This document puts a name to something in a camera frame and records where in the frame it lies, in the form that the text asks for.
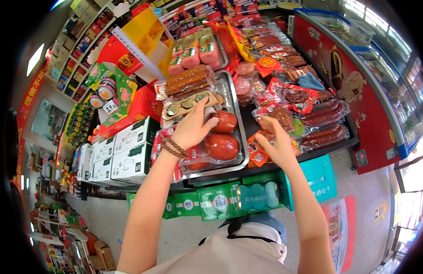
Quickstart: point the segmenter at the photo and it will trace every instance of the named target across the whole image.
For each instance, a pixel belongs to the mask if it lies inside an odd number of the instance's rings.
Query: green packaging
[[[178,216],[200,216],[199,198],[197,192],[175,194],[176,212]]]
[[[237,207],[239,197],[236,189],[239,185],[240,182],[231,182],[198,189],[202,220],[215,221],[246,216],[247,212]]]
[[[171,219],[178,217],[176,213],[175,196],[167,197],[166,207],[164,208],[163,219]]]

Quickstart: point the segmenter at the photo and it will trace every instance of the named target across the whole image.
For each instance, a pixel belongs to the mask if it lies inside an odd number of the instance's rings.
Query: hand
[[[263,146],[274,163],[285,172],[291,170],[295,164],[298,165],[289,134],[280,126],[279,121],[275,118],[262,116],[260,118],[260,125],[262,128],[275,134],[274,145],[271,145],[262,134],[255,134],[256,140]]]
[[[181,146],[183,150],[199,144],[209,133],[210,129],[214,128],[219,122],[219,118],[213,117],[203,125],[204,105],[207,100],[208,97],[205,97],[199,101],[196,108],[190,110],[181,122],[176,125],[172,140]]]

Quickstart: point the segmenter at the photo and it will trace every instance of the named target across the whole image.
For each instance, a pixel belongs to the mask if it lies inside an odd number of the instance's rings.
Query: white label
[[[391,149],[385,151],[385,153],[386,153],[386,159],[387,160],[393,159],[396,156],[394,148],[391,148]]]
[[[114,101],[111,100],[106,102],[106,104],[103,106],[103,109],[105,110],[106,113],[108,113],[108,115],[111,115],[112,113],[118,110],[118,107],[114,103]]]
[[[217,195],[213,200],[214,207],[218,210],[224,210],[228,206],[228,199],[224,195]]]

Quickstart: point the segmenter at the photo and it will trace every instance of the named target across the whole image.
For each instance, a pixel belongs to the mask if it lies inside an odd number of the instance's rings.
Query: white shirt
[[[227,239],[228,226],[218,228],[206,241],[191,250],[177,255],[144,273],[293,273],[285,266],[287,249],[280,235],[272,227],[260,223],[245,223],[236,231],[237,236],[258,236],[271,239]]]

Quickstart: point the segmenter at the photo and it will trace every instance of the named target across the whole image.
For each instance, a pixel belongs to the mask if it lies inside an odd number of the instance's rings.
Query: freezer lid
[[[384,52],[365,47],[351,49],[372,72],[396,114],[405,139],[405,144],[399,146],[399,154],[404,159],[423,136],[423,121],[417,102],[402,75]]]

